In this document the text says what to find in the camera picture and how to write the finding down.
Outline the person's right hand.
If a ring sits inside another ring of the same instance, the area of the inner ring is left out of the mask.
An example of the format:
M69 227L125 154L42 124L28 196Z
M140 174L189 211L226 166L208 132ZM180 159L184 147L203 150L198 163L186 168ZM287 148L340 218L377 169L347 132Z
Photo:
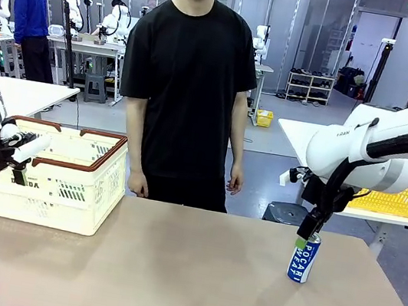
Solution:
M127 180L129 190L137 197L148 198L148 184L142 171L132 169Z

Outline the person's left hand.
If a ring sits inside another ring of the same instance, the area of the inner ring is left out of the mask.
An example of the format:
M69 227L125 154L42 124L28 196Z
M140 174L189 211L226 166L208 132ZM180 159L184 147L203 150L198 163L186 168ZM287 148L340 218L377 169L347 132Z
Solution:
M244 183L243 168L241 164L233 163L229 181L226 183L226 190L231 196L236 195L242 190Z

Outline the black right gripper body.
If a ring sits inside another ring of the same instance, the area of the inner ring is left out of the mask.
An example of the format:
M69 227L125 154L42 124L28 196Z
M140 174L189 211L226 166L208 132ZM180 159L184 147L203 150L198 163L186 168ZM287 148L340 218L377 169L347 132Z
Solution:
M353 187L344 186L335 191L328 191L326 184L317 176L309 175L301 198L325 213L339 213L345 210L348 203L354 199Z

